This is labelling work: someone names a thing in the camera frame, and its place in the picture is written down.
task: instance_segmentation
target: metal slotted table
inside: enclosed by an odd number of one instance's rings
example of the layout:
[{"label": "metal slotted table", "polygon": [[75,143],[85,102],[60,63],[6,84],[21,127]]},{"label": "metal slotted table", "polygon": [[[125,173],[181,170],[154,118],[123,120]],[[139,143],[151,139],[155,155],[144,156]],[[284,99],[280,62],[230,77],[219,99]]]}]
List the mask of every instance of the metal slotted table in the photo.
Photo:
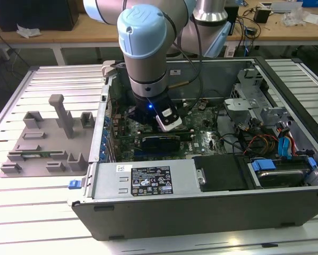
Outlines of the metal slotted table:
[{"label": "metal slotted table", "polygon": [[[318,121],[318,78],[289,59],[268,63]],[[22,133],[27,111],[40,111],[43,118],[56,117],[48,105],[51,94],[64,95],[64,105],[73,117],[83,111],[96,116],[105,86],[101,67],[29,71],[0,114],[0,166]],[[301,227],[98,242],[67,204],[82,192],[67,189],[72,179],[75,177],[0,178],[0,254],[318,254],[318,215]]]}]

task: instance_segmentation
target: gray plastic block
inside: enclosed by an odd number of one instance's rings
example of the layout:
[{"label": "gray plastic block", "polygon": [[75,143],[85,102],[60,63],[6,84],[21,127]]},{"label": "gray plastic block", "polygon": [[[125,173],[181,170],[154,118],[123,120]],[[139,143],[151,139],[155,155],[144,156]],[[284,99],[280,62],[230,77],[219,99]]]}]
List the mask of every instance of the gray plastic block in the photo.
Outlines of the gray plastic block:
[{"label": "gray plastic block", "polygon": [[68,158],[68,153],[64,150],[62,153],[51,153],[50,157],[53,160],[63,160]]},{"label": "gray plastic block", "polygon": [[39,112],[27,112],[23,121],[29,129],[39,129],[38,122],[43,121]]},{"label": "gray plastic block", "polygon": [[23,158],[21,154],[13,152],[13,151],[10,151],[8,153],[7,158],[10,161],[12,161],[12,162],[14,162],[14,161],[25,161],[25,158]]},{"label": "gray plastic block", "polygon": [[46,168],[48,169],[49,172],[63,172],[65,171],[65,166],[61,161],[55,162],[47,162]]},{"label": "gray plastic block", "polygon": [[24,140],[44,139],[45,137],[46,137],[45,132],[26,132],[22,136]]},{"label": "gray plastic block", "polygon": [[83,112],[81,114],[81,123],[84,129],[93,129],[95,126],[95,120],[91,112]]},{"label": "gray plastic block", "polygon": [[88,166],[88,162],[84,160],[82,153],[79,154],[77,160],[70,153],[67,162],[72,171],[83,171]]},{"label": "gray plastic block", "polygon": [[32,144],[26,144],[26,145],[17,145],[16,150],[17,151],[39,151],[41,149],[40,145],[32,145]]},{"label": "gray plastic block", "polygon": [[[74,120],[73,120],[73,116],[72,116],[72,113],[70,112],[70,110],[67,110],[66,111],[66,114],[67,114],[67,117],[68,117],[68,121],[71,125],[74,125]],[[59,128],[63,128],[62,127],[62,121],[60,119],[56,119],[56,122],[57,122],[57,125]]]},{"label": "gray plastic block", "polygon": [[7,162],[2,164],[1,170],[5,174],[10,174],[10,173],[19,173],[22,170],[22,168],[17,163]]},{"label": "gray plastic block", "polygon": [[55,108],[58,119],[61,123],[61,127],[63,128],[67,138],[71,138],[73,135],[73,125],[72,119],[68,117],[66,110],[63,106],[64,97],[61,94],[53,94],[49,98],[49,103],[51,106]]},{"label": "gray plastic block", "polygon": [[[73,136],[68,139],[63,129],[58,128],[55,118],[45,118],[44,121],[38,122],[38,125],[40,129],[34,131],[25,127],[15,147],[8,155],[9,160],[13,163],[18,163],[22,171],[8,174],[2,171],[0,177],[84,175],[87,172],[88,164],[82,171],[73,171],[67,162],[68,155],[72,153],[77,157],[82,153],[83,158],[88,159],[94,129],[83,129],[81,119],[73,118]],[[45,137],[25,140],[23,135],[31,131],[35,133],[44,132]],[[40,146],[41,149],[26,153],[25,151],[17,151],[17,146],[27,146],[27,148]],[[65,171],[48,171],[46,168],[48,162],[62,162]]]}]

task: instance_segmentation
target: robotic arm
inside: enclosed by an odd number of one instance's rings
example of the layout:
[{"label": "robotic arm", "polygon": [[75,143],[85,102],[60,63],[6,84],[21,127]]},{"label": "robotic arm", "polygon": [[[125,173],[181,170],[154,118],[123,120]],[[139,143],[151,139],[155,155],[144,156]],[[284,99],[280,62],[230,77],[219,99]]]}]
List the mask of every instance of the robotic arm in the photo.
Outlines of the robotic arm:
[{"label": "robotic arm", "polygon": [[164,132],[182,124],[167,94],[166,54],[178,49],[218,56],[230,29],[226,0],[84,0],[88,15],[117,25],[119,44],[136,99],[129,117],[148,124],[156,120]]}]

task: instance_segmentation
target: blue latch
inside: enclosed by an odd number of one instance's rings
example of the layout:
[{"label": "blue latch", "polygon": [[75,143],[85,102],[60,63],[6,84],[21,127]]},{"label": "blue latch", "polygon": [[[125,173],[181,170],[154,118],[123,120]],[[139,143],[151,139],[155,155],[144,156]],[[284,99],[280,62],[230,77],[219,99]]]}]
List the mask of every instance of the blue latch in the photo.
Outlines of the blue latch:
[{"label": "blue latch", "polygon": [[307,161],[310,164],[312,169],[315,169],[317,167],[317,162],[312,157],[309,157]]},{"label": "blue latch", "polygon": [[272,159],[257,159],[252,163],[252,167],[255,172],[276,169]]},{"label": "blue latch", "polygon": [[81,181],[78,180],[72,180],[70,181],[69,185],[68,185],[68,189],[70,190],[79,190],[81,187]]},{"label": "blue latch", "polygon": [[288,154],[289,145],[290,145],[290,141],[287,138],[285,138],[285,137],[279,138],[278,154],[281,157],[287,157],[287,159],[291,159],[292,158],[292,156]]}]

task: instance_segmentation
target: screw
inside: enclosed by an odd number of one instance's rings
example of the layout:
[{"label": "screw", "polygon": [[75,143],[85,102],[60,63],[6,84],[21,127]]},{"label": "screw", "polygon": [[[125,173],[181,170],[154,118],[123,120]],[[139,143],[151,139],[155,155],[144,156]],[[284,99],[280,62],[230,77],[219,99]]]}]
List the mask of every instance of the screw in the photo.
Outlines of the screw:
[{"label": "screw", "polygon": [[198,177],[197,180],[198,180],[200,185],[204,185],[205,184],[205,179],[203,177]]}]

